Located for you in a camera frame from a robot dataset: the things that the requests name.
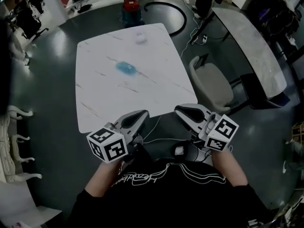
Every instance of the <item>gray chair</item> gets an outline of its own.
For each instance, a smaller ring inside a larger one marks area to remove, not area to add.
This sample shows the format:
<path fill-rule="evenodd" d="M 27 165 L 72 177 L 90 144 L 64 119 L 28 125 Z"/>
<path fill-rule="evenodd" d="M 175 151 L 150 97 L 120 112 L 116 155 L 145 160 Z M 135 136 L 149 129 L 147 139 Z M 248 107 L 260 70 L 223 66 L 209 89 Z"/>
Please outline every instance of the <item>gray chair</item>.
<path fill-rule="evenodd" d="M 196 56 L 189 63 L 190 79 L 199 103 L 209 110 L 221 113 L 230 110 L 233 91 L 222 72 L 212 63 L 206 63 L 208 54 Z"/>

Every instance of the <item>black t-shirt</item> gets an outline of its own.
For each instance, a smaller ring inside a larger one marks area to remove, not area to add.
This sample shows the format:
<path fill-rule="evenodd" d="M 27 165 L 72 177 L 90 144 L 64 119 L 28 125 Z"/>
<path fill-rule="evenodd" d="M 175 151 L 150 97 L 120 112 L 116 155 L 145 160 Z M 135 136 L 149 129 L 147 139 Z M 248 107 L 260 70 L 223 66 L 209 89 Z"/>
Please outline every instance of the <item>black t-shirt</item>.
<path fill-rule="evenodd" d="M 129 166 L 102 198 L 85 190 L 69 218 L 70 226 L 118 225 L 247 227 L 247 220 L 270 221 L 253 189 L 232 187 L 214 167 L 200 162 L 160 159 Z"/>

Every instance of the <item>blue liquid spill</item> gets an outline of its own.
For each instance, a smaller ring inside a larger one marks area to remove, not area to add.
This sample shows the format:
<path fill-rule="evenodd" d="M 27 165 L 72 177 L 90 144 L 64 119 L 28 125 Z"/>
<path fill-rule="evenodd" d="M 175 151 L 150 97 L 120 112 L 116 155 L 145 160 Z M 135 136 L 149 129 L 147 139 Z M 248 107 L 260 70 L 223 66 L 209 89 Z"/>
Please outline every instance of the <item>blue liquid spill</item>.
<path fill-rule="evenodd" d="M 119 63 L 116 63 L 116 69 L 123 72 L 124 74 L 127 74 L 129 76 L 132 76 L 132 75 L 135 75 L 137 70 L 136 68 L 131 65 L 131 64 L 128 64 L 126 62 L 119 62 Z"/>

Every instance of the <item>marble tabletop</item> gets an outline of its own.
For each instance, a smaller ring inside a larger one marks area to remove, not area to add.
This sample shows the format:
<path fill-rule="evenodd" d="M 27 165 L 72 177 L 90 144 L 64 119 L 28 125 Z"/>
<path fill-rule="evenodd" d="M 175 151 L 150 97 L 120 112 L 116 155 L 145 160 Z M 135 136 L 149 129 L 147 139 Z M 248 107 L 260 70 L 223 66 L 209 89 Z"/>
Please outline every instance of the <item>marble tabletop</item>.
<path fill-rule="evenodd" d="M 285 77 L 270 47 L 244 14 L 212 8 L 245 54 L 268 98 L 281 93 L 287 86 Z"/>
<path fill-rule="evenodd" d="M 163 24 L 126 28 L 78 44 L 76 107 L 81 133 L 135 110 L 148 110 L 153 117 L 183 103 L 197 103 L 197 98 Z"/>

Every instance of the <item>black office chair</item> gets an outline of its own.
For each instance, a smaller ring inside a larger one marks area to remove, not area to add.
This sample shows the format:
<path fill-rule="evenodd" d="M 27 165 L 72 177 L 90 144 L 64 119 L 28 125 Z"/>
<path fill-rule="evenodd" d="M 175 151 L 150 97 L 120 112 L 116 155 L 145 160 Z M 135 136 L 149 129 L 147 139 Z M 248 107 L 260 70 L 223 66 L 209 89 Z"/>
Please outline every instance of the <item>black office chair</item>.
<path fill-rule="evenodd" d="M 282 92 L 271 99 L 266 94 L 256 74 L 245 74 L 240 77 L 249 104 L 253 109 L 271 109 L 285 106 L 290 99 Z"/>
<path fill-rule="evenodd" d="M 34 19 L 32 14 L 32 10 L 26 7 L 19 11 L 16 16 L 16 24 L 23 30 L 22 36 L 26 39 L 31 39 L 33 36 L 36 36 L 34 38 L 36 39 L 43 31 L 48 30 L 48 28 L 45 28 L 39 31 L 41 22 L 39 19 Z"/>

